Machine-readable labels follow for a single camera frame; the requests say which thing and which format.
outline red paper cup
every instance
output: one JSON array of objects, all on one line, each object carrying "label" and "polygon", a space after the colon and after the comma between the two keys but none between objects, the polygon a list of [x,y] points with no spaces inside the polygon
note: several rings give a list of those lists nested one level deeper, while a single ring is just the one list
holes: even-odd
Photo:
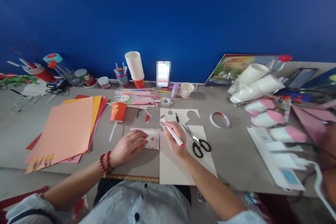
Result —
[{"label": "red paper cup", "polygon": [[115,101],[112,103],[111,122],[121,123],[124,120],[126,103]]},{"label": "red paper cup", "polygon": [[143,89],[145,87],[145,78],[142,80],[133,80],[137,89]]}]

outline right hand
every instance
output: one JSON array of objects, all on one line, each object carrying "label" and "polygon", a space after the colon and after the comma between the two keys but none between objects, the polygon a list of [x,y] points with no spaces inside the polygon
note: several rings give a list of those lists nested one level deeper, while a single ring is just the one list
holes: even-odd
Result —
[{"label": "right hand", "polygon": [[173,136],[170,134],[170,132],[168,131],[167,127],[163,127],[163,131],[164,134],[166,135],[166,138],[168,140],[169,143],[169,147],[171,149],[171,151],[179,158],[179,159],[184,159],[186,157],[188,157],[190,154],[186,148],[186,134],[184,133],[183,129],[181,128],[181,126],[175,122],[175,121],[171,121],[171,122],[164,122],[163,125],[166,125],[170,128],[172,128],[172,130],[176,133],[176,135],[181,139],[183,146],[181,147],[173,138]]}]

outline bracelet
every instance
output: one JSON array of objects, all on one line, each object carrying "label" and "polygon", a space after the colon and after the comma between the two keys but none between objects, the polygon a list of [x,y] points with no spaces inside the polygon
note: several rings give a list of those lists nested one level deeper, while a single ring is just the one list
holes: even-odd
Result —
[{"label": "bracelet", "polygon": [[104,166],[104,157],[105,157],[105,154],[100,156],[99,165],[103,172],[103,178],[106,178],[107,170],[105,169],[105,166]]},{"label": "bracelet", "polygon": [[106,155],[106,163],[107,163],[107,169],[112,172],[114,170],[114,168],[111,166],[110,164],[110,154],[111,154],[111,151],[109,151]]}]

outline scissors handle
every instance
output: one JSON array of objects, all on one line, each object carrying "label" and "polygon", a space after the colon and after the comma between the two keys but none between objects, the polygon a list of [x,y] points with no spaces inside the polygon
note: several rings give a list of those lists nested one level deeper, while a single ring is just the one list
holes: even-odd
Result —
[{"label": "scissors handle", "polygon": [[211,151],[211,146],[207,141],[204,141],[203,139],[199,139],[199,144],[201,147],[206,151],[210,152]]},{"label": "scissors handle", "polygon": [[198,144],[196,142],[193,142],[192,143],[192,149],[193,149],[193,152],[194,154],[196,155],[196,157],[198,158],[202,158],[204,155],[203,155],[203,152],[201,150],[201,147],[198,146]]}]

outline person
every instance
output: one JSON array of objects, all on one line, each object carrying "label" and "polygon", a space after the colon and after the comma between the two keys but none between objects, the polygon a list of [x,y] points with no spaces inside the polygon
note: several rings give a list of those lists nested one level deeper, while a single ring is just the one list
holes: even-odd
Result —
[{"label": "person", "polygon": [[[219,223],[265,223],[255,212],[248,211],[227,186],[189,154],[185,133],[176,122],[165,122],[164,125],[171,127],[184,143],[180,147],[164,127],[171,151],[186,167],[219,218]],[[146,137],[148,135],[143,131],[128,132],[106,161],[101,158],[44,194],[25,198],[7,213],[8,223],[65,223],[73,214],[73,205],[98,182],[94,208],[80,222],[82,224],[190,223],[190,187],[102,178],[107,168],[112,170],[137,156],[148,142]]]}]

